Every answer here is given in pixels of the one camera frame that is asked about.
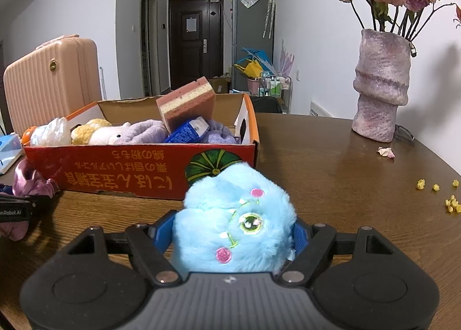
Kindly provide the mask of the pink satin cloth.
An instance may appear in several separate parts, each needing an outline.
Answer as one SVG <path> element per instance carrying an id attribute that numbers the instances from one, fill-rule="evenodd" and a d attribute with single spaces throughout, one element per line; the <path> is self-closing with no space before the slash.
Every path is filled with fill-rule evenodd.
<path id="1" fill-rule="evenodd" d="M 53 179 L 23 159 L 15 168 L 12 186 L 1 184 L 1 237 L 22 240 L 51 211 L 58 192 Z"/>

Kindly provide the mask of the light blue furry plush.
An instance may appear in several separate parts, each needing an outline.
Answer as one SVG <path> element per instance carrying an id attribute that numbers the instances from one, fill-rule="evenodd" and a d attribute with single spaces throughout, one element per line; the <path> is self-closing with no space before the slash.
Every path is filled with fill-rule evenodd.
<path id="1" fill-rule="evenodd" d="M 287 192 L 245 162 L 194 183 L 173 221 L 171 263 L 193 272 L 277 274 L 294 259 Z"/>

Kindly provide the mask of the clear plastic bag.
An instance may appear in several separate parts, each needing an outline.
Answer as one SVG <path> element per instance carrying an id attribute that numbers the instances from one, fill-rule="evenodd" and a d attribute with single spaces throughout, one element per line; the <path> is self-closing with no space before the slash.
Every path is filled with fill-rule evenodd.
<path id="1" fill-rule="evenodd" d="M 31 134 L 31 147 L 56 147 L 71 144 L 71 132 L 66 118 L 55 118 L 47 125 L 38 126 Z"/>

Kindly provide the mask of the lilac fuzzy cloth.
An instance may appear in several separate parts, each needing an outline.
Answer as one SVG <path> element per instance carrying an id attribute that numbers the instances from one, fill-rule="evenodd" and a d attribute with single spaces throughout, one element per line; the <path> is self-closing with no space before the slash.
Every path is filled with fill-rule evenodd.
<path id="1" fill-rule="evenodd" d="M 126 128 L 115 141 L 115 145 L 138 145 L 163 143 L 169 132 L 161 120 L 145 120 Z"/>

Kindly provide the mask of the yellow white alpaca plush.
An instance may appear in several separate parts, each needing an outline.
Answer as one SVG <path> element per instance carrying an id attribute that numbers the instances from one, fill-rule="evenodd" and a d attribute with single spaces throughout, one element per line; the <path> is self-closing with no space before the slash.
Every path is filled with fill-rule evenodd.
<path id="1" fill-rule="evenodd" d="M 107 120 L 93 119 L 71 132 L 72 145 L 113 145 L 130 126 L 128 122 L 115 126 Z"/>

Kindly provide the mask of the blue handkerchief tissue pack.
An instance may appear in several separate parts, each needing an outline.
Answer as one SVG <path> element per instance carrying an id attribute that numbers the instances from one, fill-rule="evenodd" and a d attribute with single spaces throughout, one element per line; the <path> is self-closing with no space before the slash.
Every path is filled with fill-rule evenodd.
<path id="1" fill-rule="evenodd" d="M 208 131 L 209 124 L 200 116 L 183 123 L 164 142 L 169 144 L 195 144 L 200 142 Z"/>

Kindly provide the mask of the purple linen drawstring pouch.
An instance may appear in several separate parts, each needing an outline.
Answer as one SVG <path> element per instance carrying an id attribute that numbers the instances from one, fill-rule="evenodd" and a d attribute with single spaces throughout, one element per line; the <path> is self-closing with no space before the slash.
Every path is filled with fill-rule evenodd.
<path id="1" fill-rule="evenodd" d="M 201 144 L 240 144 L 240 138 L 222 123 L 215 120 L 207 120 L 207 123 L 209 129 L 200 140 Z"/>

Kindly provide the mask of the pink beige sponge block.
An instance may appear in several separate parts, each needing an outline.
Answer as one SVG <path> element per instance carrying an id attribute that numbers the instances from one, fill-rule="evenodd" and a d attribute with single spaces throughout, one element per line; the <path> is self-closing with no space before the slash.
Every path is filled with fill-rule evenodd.
<path id="1" fill-rule="evenodd" d="M 201 77 L 156 100 L 167 130 L 172 133 L 188 120 L 213 116 L 216 94 L 210 82 Z"/>

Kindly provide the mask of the orange fruit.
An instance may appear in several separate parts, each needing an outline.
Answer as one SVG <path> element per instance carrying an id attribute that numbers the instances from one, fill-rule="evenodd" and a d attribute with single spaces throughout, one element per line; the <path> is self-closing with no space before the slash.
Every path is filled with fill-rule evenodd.
<path id="1" fill-rule="evenodd" d="M 24 145 L 24 146 L 27 146 L 30 142 L 31 142 L 31 137 L 34 133 L 34 131 L 36 131 L 37 129 L 37 126 L 31 126 L 29 127 L 28 129 L 26 129 L 21 137 L 21 143 Z"/>

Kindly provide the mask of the red cardboard pumpkin box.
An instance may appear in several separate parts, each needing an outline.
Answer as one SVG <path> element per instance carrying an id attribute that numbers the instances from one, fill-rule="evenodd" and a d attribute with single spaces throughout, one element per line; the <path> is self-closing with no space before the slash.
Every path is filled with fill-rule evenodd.
<path id="1" fill-rule="evenodd" d="M 256 165 L 259 131 L 251 98 L 217 95 L 213 120 L 238 136 L 239 144 L 67 145 L 26 147 L 25 154 L 60 189 L 181 200 L 203 177 L 236 162 Z"/>

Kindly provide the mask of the fallen rose petal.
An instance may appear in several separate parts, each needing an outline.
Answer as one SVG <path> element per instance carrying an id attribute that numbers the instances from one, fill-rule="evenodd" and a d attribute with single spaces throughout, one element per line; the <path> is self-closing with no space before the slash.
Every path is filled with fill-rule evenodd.
<path id="1" fill-rule="evenodd" d="M 377 153 L 381 157 L 384 157 L 384 158 L 388 158 L 388 159 L 394 159 L 395 158 L 395 154 L 392 151 L 391 147 L 379 147 L 378 150 L 377 150 Z"/>

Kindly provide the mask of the pink ribbed suitcase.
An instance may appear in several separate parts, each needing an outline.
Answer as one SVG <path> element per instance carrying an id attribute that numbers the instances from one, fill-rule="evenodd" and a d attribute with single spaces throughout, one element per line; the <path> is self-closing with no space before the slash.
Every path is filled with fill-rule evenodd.
<path id="1" fill-rule="evenodd" d="M 19 135 L 102 99 L 96 43 L 63 35 L 8 65 L 5 99 Z"/>

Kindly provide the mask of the cardboard box on floor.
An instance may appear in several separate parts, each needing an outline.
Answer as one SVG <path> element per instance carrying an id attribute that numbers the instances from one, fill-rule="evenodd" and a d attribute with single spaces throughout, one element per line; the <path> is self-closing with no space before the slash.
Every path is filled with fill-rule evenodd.
<path id="1" fill-rule="evenodd" d="M 231 90 L 231 78 L 230 77 L 214 77 L 209 79 L 214 92 L 216 94 L 229 94 Z"/>

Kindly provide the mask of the purple ceramic vase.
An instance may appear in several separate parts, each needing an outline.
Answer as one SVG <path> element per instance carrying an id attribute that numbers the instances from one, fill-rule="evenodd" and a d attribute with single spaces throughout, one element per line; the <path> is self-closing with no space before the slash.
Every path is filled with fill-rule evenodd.
<path id="1" fill-rule="evenodd" d="M 359 93 L 352 130 L 373 141 L 389 143 L 395 135 L 397 109 L 408 103 L 413 45 L 389 32 L 364 29 L 354 89 Z"/>

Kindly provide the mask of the dark front door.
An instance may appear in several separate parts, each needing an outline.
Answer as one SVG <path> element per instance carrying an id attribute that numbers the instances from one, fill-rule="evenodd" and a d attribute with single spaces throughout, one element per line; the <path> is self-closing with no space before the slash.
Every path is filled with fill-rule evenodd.
<path id="1" fill-rule="evenodd" d="M 224 0 L 169 0 L 169 81 L 173 90 L 224 74 Z"/>

